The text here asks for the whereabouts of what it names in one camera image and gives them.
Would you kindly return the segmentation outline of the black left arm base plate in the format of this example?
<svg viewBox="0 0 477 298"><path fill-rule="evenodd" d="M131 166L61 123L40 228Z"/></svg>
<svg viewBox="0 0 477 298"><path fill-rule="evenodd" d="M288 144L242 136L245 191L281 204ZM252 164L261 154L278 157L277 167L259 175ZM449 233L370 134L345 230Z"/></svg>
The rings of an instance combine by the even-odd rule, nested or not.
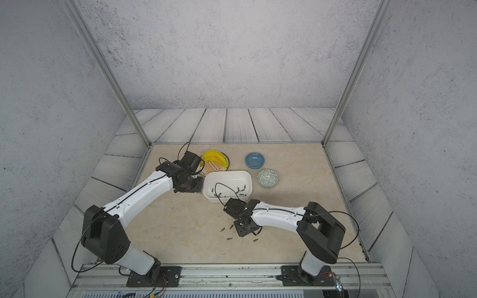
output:
<svg viewBox="0 0 477 298"><path fill-rule="evenodd" d="M146 275L129 274L127 288L177 288L182 267L155 265Z"/></svg>

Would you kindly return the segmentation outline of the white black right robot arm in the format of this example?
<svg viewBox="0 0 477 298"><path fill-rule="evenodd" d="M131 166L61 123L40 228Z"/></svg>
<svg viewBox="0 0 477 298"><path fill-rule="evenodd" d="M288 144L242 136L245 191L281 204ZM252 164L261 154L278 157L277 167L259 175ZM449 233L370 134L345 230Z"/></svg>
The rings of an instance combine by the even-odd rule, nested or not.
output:
<svg viewBox="0 0 477 298"><path fill-rule="evenodd" d="M303 277L316 278L326 265L337 263L346 228L316 202L305 207L282 207L256 199L229 199L224 212L235 219L240 237L258 235L263 227L297 233L307 248L300 262Z"/></svg>

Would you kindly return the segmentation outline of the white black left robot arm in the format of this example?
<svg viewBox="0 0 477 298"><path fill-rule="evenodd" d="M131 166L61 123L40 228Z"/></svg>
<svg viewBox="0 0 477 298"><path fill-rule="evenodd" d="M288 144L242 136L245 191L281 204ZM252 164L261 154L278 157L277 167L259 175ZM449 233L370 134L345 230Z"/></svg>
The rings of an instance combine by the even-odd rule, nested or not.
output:
<svg viewBox="0 0 477 298"><path fill-rule="evenodd" d="M201 160L166 161L135 188L103 207L91 206L84 213L83 232L79 240L89 252L106 264L117 264L145 276L160 266L149 254L135 248L125 228L159 196L174 192L200 193Z"/></svg>

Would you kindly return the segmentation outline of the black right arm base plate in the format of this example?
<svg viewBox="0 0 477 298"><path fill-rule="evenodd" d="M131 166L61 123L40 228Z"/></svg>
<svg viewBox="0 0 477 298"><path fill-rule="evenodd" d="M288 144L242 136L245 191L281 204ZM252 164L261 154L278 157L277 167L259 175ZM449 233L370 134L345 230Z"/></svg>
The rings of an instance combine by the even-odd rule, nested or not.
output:
<svg viewBox="0 0 477 298"><path fill-rule="evenodd" d="M334 273L330 266L323 266L316 276L305 272L299 265L281 267L281 274L276 277L283 286L335 286Z"/></svg>

